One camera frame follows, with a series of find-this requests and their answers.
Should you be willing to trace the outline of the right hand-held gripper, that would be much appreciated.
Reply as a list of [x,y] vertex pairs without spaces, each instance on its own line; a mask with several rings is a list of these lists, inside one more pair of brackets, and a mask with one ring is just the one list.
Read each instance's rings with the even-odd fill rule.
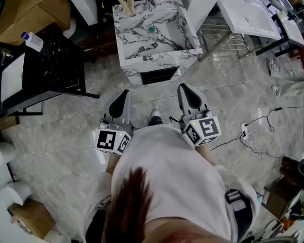
[[179,108],[186,115],[182,118],[182,131],[192,144],[201,146],[216,140],[221,135],[221,129],[217,116],[207,107],[206,97],[185,83],[178,86],[177,93]]

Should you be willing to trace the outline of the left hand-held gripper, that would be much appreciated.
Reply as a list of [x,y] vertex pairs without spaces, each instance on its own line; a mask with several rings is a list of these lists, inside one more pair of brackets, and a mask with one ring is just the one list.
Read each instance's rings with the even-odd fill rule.
[[103,107],[103,118],[95,129],[96,149],[123,155],[132,139],[131,92],[127,89],[112,96]]

